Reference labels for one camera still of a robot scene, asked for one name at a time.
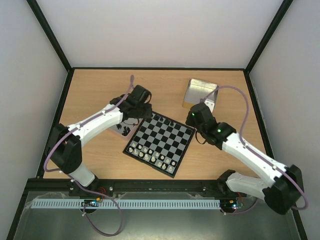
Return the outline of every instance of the wooden tabletop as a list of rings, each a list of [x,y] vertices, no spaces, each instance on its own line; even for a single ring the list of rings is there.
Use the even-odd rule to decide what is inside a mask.
[[[178,122],[185,123],[188,109],[182,107],[189,79],[199,79],[219,86],[235,86],[247,95],[250,112],[244,129],[244,138],[264,152],[261,134],[242,71],[215,70],[104,70],[76,69],[66,98],[60,122],[65,126],[86,119],[104,108],[110,100],[124,94],[135,76],[135,85],[152,93],[152,109]],[[218,92],[216,120],[240,129],[246,112],[243,97],[232,89]],[[100,179],[172,179],[169,176],[135,160],[123,150],[127,140],[109,130],[93,138],[82,149],[84,164]],[[54,168],[50,162],[48,168]],[[215,146],[200,145],[195,138],[175,175],[175,180],[217,179],[224,171],[233,169],[243,175],[255,176],[248,167]],[[45,173],[44,178],[66,178],[63,173]]]

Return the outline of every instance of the purple cable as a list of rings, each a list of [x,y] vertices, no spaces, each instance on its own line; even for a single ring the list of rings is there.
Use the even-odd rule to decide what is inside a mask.
[[[78,187],[79,187],[81,190],[83,190],[83,191],[85,191],[85,192],[87,192],[87,193],[90,193],[90,194],[97,194],[97,195],[103,196],[103,197],[105,197],[105,198],[107,198],[107,199],[110,199],[110,200],[114,203],[114,205],[118,208],[119,214],[120,214],[120,217],[121,217],[120,226],[119,226],[118,230],[117,230],[115,233],[105,233],[105,232],[99,230],[99,229],[94,225],[94,223],[90,220],[90,218],[89,218],[88,215],[86,214],[86,207],[89,205],[89,203],[86,204],[86,205],[83,207],[82,212],[83,212],[84,216],[86,217],[86,219],[88,219],[91,227],[92,227],[98,234],[101,234],[102,236],[105,236],[105,237],[113,237],[113,236],[118,235],[118,234],[122,231],[122,228],[123,228],[124,223],[125,223],[125,217],[124,217],[124,214],[123,214],[123,212],[122,212],[119,204],[118,204],[112,197],[110,197],[110,196],[108,196],[108,195],[105,195],[105,194],[103,194],[103,193],[101,193],[101,192],[96,192],[96,191],[91,191],[91,190],[85,189],[78,181],[74,180],[74,182],[78,185]]]
[[[120,99],[120,101],[119,101],[116,105],[114,105],[112,108],[106,110],[104,114],[106,114],[106,113],[108,113],[108,112],[111,112],[112,110],[116,109],[116,108],[127,98],[127,96],[128,96],[128,94],[129,94],[131,88],[134,86],[134,80],[135,80],[135,76],[134,76],[134,75],[131,75],[131,77],[130,77],[130,86],[129,86],[128,90],[126,91],[126,93],[124,94],[124,96]],[[99,114],[90,117],[90,118],[87,119],[86,121],[82,122],[82,123],[80,124],[80,127],[83,127],[83,126],[86,125],[87,123],[91,122],[92,120],[94,120],[94,119],[96,119],[96,118],[98,118],[98,117],[100,117],[100,116],[102,116],[102,115],[103,115],[103,113],[100,112]],[[55,172],[55,171],[59,171],[59,170],[60,170],[59,168],[47,169],[48,162],[49,162],[52,154],[53,154],[53,153],[57,150],[57,148],[59,147],[59,145],[60,145],[62,142],[64,142],[65,139],[66,139],[67,137],[69,137],[72,133],[74,133],[76,130],[78,130],[76,127],[75,127],[74,129],[70,130],[70,131],[69,131],[66,135],[64,135],[64,136],[54,145],[54,147],[51,149],[51,151],[49,152],[49,154],[48,154],[48,156],[46,157],[46,159],[45,159],[45,161],[44,161],[44,164],[43,164],[43,169],[44,169],[45,172],[50,173],[50,172]]]
[[[246,214],[246,213],[250,212],[252,209],[254,209],[254,207],[255,207],[257,204],[258,204],[258,199],[256,198],[254,204],[253,204],[251,207],[249,207],[247,210],[240,211],[240,212],[225,212],[222,208],[221,208],[220,210],[221,210],[221,212],[222,212],[223,214],[226,214],[226,215]]]
[[[264,161],[266,164],[268,164],[269,166],[273,167],[274,165],[269,162],[265,157],[261,156],[259,153],[257,153],[255,150],[253,150],[251,147],[249,146],[246,146],[246,143],[243,139],[243,131],[244,131],[244,128],[245,128],[245,124],[247,122],[247,119],[248,119],[248,116],[249,116],[249,102],[248,102],[248,98],[247,96],[244,94],[243,91],[241,91],[239,88],[235,87],[235,86],[228,86],[228,85],[225,85],[225,86],[219,86],[217,87],[215,90],[213,90],[212,92],[210,92],[207,96],[205,96],[205,98],[203,99],[203,101],[205,101],[211,94],[213,94],[214,92],[216,92],[218,89],[234,89],[236,91],[238,91],[244,98],[245,100],[245,105],[246,105],[246,112],[245,112],[245,116],[244,116],[244,119],[243,119],[243,122],[241,124],[241,127],[240,127],[240,131],[239,131],[239,139],[240,139],[240,142],[243,144],[243,146],[245,148],[247,148],[252,154],[256,155],[258,158],[260,158],[262,161]],[[292,209],[294,210],[305,210],[308,208],[309,206],[309,201],[308,201],[308,197],[307,195],[304,193],[304,191],[301,189],[301,187],[299,187],[299,185],[288,175],[286,174],[284,171],[282,171],[281,169],[279,169],[278,167],[276,168],[276,170],[278,172],[280,172],[283,176],[285,176],[295,187],[296,189],[299,191],[299,193],[301,194],[301,196],[303,197],[304,199],[304,206],[303,207],[296,207],[296,206],[293,206]]]
[[[124,96],[120,99],[120,101],[119,101],[116,105],[114,105],[112,108],[106,110],[104,114],[106,114],[106,113],[108,113],[108,112],[111,112],[112,110],[114,110],[115,108],[117,108],[117,107],[127,98],[127,96],[128,96],[128,94],[129,94],[131,88],[134,87],[134,80],[135,80],[135,76],[134,76],[134,75],[131,75],[131,76],[130,76],[130,86],[129,86],[128,90],[126,91],[126,93],[124,94]],[[99,113],[99,114],[97,114],[97,115],[94,115],[94,116],[90,117],[89,119],[87,119],[86,121],[82,122],[82,123],[80,124],[80,126],[83,127],[83,126],[86,125],[87,123],[91,122],[92,120],[94,120],[94,119],[96,119],[96,118],[98,118],[98,117],[100,117],[100,116],[102,116],[102,115],[103,115],[102,112]],[[78,130],[76,127],[75,127],[74,129],[70,130],[70,131],[69,131],[66,135],[64,135],[64,136],[54,145],[54,147],[51,149],[51,151],[49,152],[49,154],[48,154],[48,156],[46,157],[46,159],[45,159],[45,161],[44,161],[44,164],[43,164],[43,169],[44,169],[45,172],[50,173],[50,172],[55,172],[55,171],[59,171],[59,170],[60,170],[59,168],[47,169],[48,162],[49,162],[52,154],[53,154],[53,153],[57,150],[57,148],[59,147],[59,145],[60,145],[62,142],[64,142],[64,141],[66,140],[66,138],[67,138],[68,136],[70,136],[72,133],[74,133],[76,130]],[[118,235],[118,234],[121,232],[121,230],[122,230],[122,228],[123,228],[123,225],[124,225],[124,221],[125,221],[125,220],[124,220],[123,212],[122,212],[119,204],[118,204],[112,197],[109,197],[108,195],[105,195],[105,194],[103,194],[103,193],[101,193],[101,192],[91,191],[91,190],[85,189],[78,181],[74,180],[74,182],[75,182],[75,183],[78,185],[78,187],[79,187],[80,189],[82,189],[83,191],[85,191],[85,192],[87,192],[87,193],[91,193],[91,194],[96,194],[96,195],[103,196],[103,197],[105,197],[105,198],[107,198],[107,199],[110,199],[110,200],[116,205],[116,207],[117,207],[118,210],[119,210],[120,216],[121,216],[121,223],[120,223],[120,226],[119,226],[118,230],[117,230],[115,233],[111,233],[111,234],[100,231],[100,230],[92,223],[92,221],[89,219],[89,217],[85,214],[85,213],[86,213],[86,212],[85,212],[85,210],[86,210],[86,205],[85,205],[84,208],[83,208],[83,213],[85,214],[85,217],[86,217],[86,219],[88,219],[88,221],[89,221],[90,225],[92,226],[92,228],[93,228],[97,233],[99,233],[99,234],[101,234],[101,235],[103,235],[103,236],[105,236],[105,237],[112,237],[112,236]]]

